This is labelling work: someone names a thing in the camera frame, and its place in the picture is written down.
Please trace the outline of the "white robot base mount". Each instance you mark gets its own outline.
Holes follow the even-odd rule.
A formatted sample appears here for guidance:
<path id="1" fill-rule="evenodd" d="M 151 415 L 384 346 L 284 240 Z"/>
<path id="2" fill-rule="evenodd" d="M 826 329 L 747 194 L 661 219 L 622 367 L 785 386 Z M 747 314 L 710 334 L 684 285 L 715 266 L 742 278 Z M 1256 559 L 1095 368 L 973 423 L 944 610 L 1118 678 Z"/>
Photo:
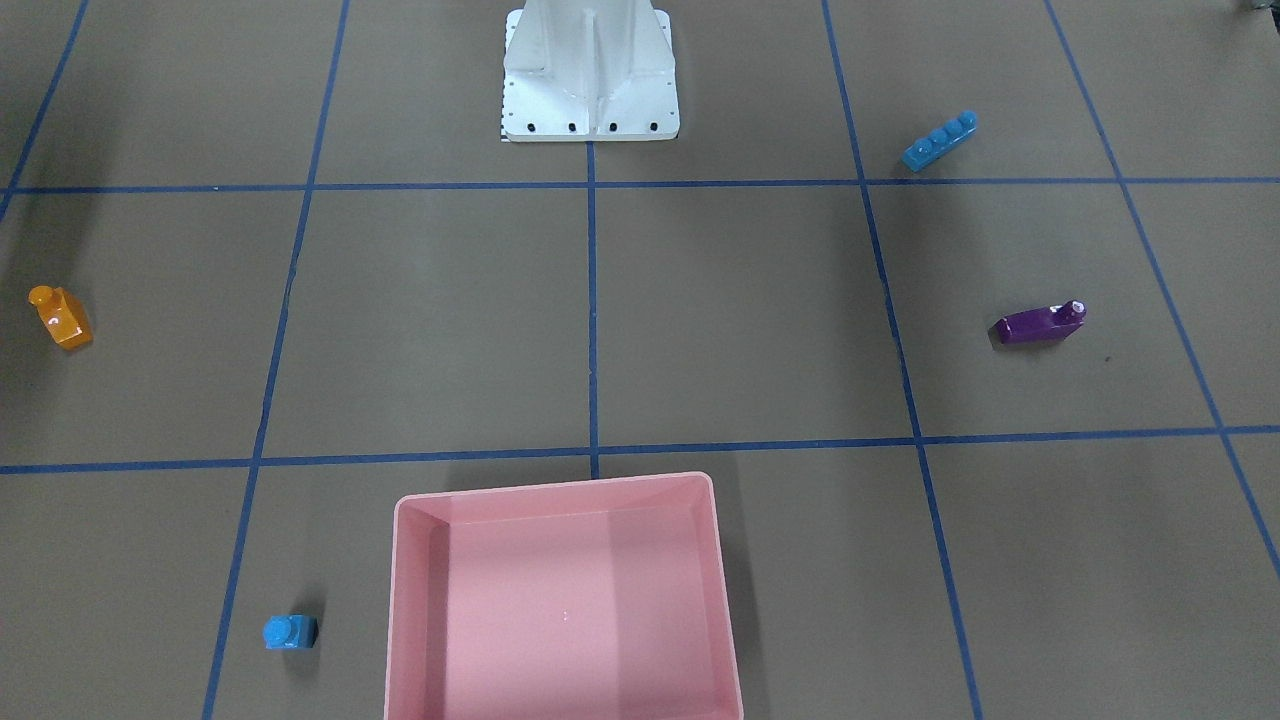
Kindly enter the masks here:
<path id="1" fill-rule="evenodd" d="M 652 3 L 526 1 L 504 31 L 503 141 L 678 137 L 671 18 Z"/>

